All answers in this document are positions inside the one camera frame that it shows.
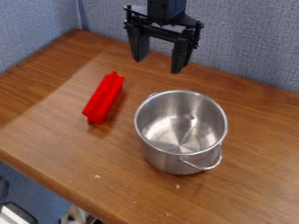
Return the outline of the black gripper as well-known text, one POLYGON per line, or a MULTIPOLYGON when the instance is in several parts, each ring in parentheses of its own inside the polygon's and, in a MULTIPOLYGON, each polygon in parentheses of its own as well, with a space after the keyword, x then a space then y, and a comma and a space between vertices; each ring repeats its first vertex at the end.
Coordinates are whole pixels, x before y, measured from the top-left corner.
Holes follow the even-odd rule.
POLYGON ((145 5, 128 4, 125 29, 136 62, 149 53, 149 36, 173 42, 171 72, 177 74, 189 63, 197 48, 204 24, 185 13, 187 0, 145 0, 145 5))

